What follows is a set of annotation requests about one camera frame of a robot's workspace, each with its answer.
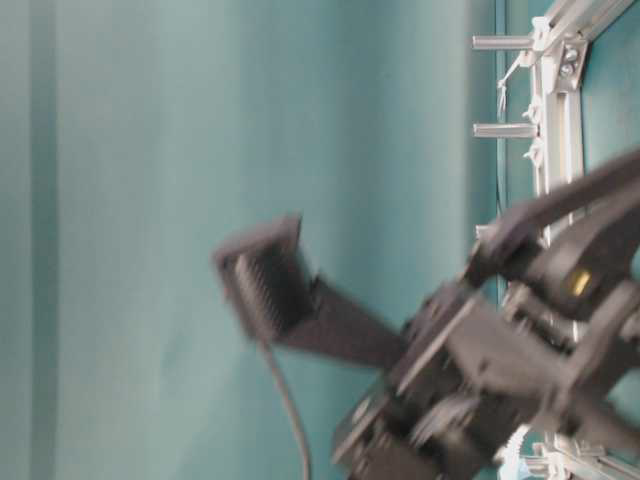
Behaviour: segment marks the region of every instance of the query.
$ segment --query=metal rod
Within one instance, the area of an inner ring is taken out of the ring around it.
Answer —
[[[477,138],[535,138],[538,126],[531,123],[474,123]]]
[[[474,35],[474,50],[531,50],[533,39],[529,35]]]

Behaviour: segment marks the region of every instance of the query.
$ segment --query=wire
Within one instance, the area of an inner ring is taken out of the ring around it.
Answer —
[[[311,480],[311,452],[309,450],[309,442],[307,441],[307,435],[302,426],[302,420],[300,419],[300,413],[293,402],[291,391],[287,385],[287,382],[282,373],[282,369],[276,361],[271,346],[264,341],[258,342],[258,348],[262,353],[265,363],[271,371],[273,381],[276,384],[276,388],[282,397],[282,404],[289,417],[291,423],[291,430],[298,444],[298,450],[300,451],[300,460],[302,462],[302,478],[303,480]]]
[[[498,185],[498,182],[496,182],[496,213],[499,217],[505,211],[505,204],[502,200],[502,195],[500,194],[500,185]]]

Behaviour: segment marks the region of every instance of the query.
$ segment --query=black cable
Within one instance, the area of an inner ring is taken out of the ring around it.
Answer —
[[[296,443],[298,444],[298,450],[300,450],[300,460],[302,462],[302,478],[303,480],[311,480],[311,452],[309,450],[307,435],[304,431],[302,420],[300,419],[300,413],[298,412],[298,409],[293,402],[291,391],[289,390],[289,386],[287,385],[287,382],[284,378],[282,369],[280,368],[280,365],[278,365],[278,362],[273,355],[271,346],[267,342],[259,341],[258,348],[260,349],[260,352],[264,357],[264,361],[271,371],[271,375],[273,376],[276,388],[280,393],[280,396],[282,397],[282,404],[284,405],[287,415],[289,416],[293,436],[295,437]]]

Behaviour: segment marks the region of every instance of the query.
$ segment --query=black plastic part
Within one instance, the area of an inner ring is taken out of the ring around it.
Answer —
[[[300,217],[232,238],[214,263],[250,338],[369,367],[389,369],[404,339],[330,287],[308,280],[298,251]]]
[[[436,480],[438,465],[389,433],[374,437],[356,466],[353,480]]]
[[[618,192],[618,195],[607,207],[611,208],[613,205],[614,208],[610,218],[607,218],[606,213],[600,214],[597,219],[586,220],[587,230],[580,231],[580,227],[569,230],[575,234],[588,233],[589,237],[596,237],[593,248],[600,254],[603,253],[603,247],[615,248],[621,243],[621,257],[626,262],[629,252],[634,251],[632,246],[629,248],[627,246],[637,245],[637,237],[634,235],[635,230],[633,232],[624,230],[624,225],[629,226],[629,224],[625,223],[627,220],[621,217],[637,215],[636,212],[631,211],[633,210],[631,205],[638,203],[638,188],[640,188],[640,149],[612,159],[589,175],[560,186],[547,195],[511,207],[492,224],[488,233],[478,242],[465,272],[466,280],[478,287],[489,277],[503,274],[503,271],[509,268],[509,263],[518,261],[518,252],[523,245],[532,240],[535,241],[544,227],[579,208],[592,205],[605,197],[612,197],[613,192]],[[627,192],[626,195],[620,194],[623,190]],[[600,235],[601,231],[608,231],[610,234],[604,233],[603,236]],[[587,248],[591,242],[584,239],[583,245]]]

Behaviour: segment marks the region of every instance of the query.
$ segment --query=screw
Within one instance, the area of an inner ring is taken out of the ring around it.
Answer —
[[[356,408],[355,412],[353,412],[353,416],[351,417],[351,423],[358,423],[364,414],[367,413],[369,409],[369,405],[371,404],[371,399],[369,397],[365,398],[360,405]]]
[[[584,268],[576,269],[569,276],[569,291],[573,294],[574,297],[579,297],[584,293],[591,281],[591,272]]]
[[[563,77],[570,77],[571,75],[573,75],[574,71],[575,68],[573,68],[573,64],[571,63],[564,63],[560,67],[560,75],[562,75]]]
[[[578,59],[578,51],[575,48],[567,48],[564,52],[564,59],[567,62],[575,62]]]

